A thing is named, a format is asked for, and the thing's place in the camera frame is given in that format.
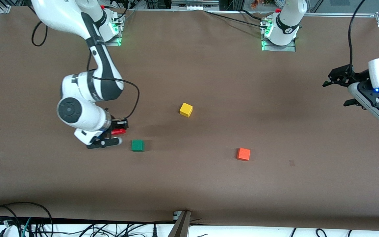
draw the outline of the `robotic arm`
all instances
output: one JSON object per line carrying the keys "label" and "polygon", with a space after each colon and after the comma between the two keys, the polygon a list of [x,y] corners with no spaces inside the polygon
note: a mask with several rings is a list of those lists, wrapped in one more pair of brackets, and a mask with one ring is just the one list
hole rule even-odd
{"label": "robotic arm", "polygon": [[281,12],[271,15],[272,25],[266,31],[265,37],[275,45],[288,45],[295,39],[299,30],[299,23],[307,12],[305,0],[286,0],[286,5]]}
{"label": "robotic arm", "polygon": [[338,84],[347,87],[354,99],[347,100],[343,105],[361,106],[379,119],[379,59],[371,60],[368,67],[360,73],[353,72],[350,65],[333,69],[322,86]]}
{"label": "robotic arm", "polygon": [[80,9],[74,0],[32,0],[36,15],[52,29],[76,34],[86,40],[96,61],[97,69],[68,75],[62,81],[61,100],[57,106],[58,117],[67,125],[76,128],[74,135],[87,148],[121,144],[120,138],[100,138],[105,131],[114,128],[126,129],[127,120],[113,119],[106,110],[95,104],[98,101],[117,99],[124,84],[116,69],[94,19],[101,8],[89,6],[87,12]]}
{"label": "robotic arm", "polygon": [[84,13],[93,19],[105,42],[118,34],[118,31],[113,27],[117,23],[116,19],[119,19],[118,13],[104,7],[101,8],[97,0],[76,0],[75,2]]}

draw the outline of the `brown paper mat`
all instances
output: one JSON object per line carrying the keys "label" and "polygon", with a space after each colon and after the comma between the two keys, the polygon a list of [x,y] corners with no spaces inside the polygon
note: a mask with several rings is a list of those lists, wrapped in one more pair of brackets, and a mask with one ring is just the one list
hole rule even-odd
{"label": "brown paper mat", "polygon": [[[50,29],[36,48],[37,22],[26,7],[0,15],[0,202],[36,201],[59,218],[156,221],[188,209],[204,224],[379,229],[379,121],[343,107],[346,88],[321,87],[348,63],[349,18],[305,17],[286,53],[205,12],[134,13],[109,50],[141,101],[124,143],[99,150],[56,113],[62,78],[86,68],[86,44]],[[379,57],[376,20],[356,19],[352,38],[361,71]],[[126,85],[100,105],[120,117],[135,97]],[[132,152],[132,139],[148,151]],[[239,147],[250,161],[235,159]]]}

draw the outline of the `green cube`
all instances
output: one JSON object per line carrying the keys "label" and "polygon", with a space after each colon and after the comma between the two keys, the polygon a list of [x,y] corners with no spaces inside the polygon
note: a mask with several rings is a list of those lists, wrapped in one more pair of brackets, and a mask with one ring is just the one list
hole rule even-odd
{"label": "green cube", "polygon": [[144,141],[143,140],[132,140],[131,141],[132,151],[144,151]]}

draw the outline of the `white floor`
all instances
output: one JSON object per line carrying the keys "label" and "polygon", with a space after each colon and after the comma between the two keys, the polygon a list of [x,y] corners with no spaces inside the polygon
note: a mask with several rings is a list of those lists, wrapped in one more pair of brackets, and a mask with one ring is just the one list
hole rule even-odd
{"label": "white floor", "polygon": [[[83,231],[88,224],[62,224],[55,225],[54,231],[56,232],[67,232],[73,233],[77,231]],[[125,224],[117,225],[118,233],[126,228]],[[172,229],[172,224],[157,224],[158,237],[167,237],[170,230]],[[4,229],[4,225],[0,225],[0,232]],[[46,225],[45,231],[50,231],[51,226]],[[104,230],[109,231],[113,234],[116,232],[116,226],[110,224],[104,228]],[[252,226],[214,226],[214,225],[193,225],[189,228],[188,237],[200,237],[206,235],[206,237],[290,237],[293,228],[278,228],[278,227],[252,227]],[[328,237],[346,237],[348,230],[342,229],[324,229]],[[146,237],[152,237],[153,235],[153,225],[145,225],[138,228],[129,234],[143,234]],[[87,231],[83,237],[90,237],[93,231],[90,229]],[[319,232],[320,237],[324,237],[324,234]],[[80,233],[77,234],[54,234],[53,237],[78,237]],[[97,237],[110,237],[109,234],[98,234]],[[7,229],[4,237],[18,237],[18,231],[12,226]],[[297,228],[293,237],[316,237],[316,229],[314,228]],[[354,230],[350,234],[350,237],[379,237],[379,231],[362,231]]]}

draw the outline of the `wooden block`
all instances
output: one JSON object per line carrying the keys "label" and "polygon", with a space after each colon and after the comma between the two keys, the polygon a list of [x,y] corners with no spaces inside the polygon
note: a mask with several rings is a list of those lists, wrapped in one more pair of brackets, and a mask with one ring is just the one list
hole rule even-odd
{"label": "wooden block", "polygon": [[144,141],[143,140],[132,140],[131,141],[132,151],[144,151]]}
{"label": "wooden block", "polygon": [[245,148],[239,148],[238,149],[238,155],[236,156],[236,159],[241,161],[249,161],[249,155],[251,153],[251,150],[245,149]]}
{"label": "wooden block", "polygon": [[192,106],[188,105],[187,103],[183,103],[181,109],[179,110],[179,113],[189,118],[192,113]]}

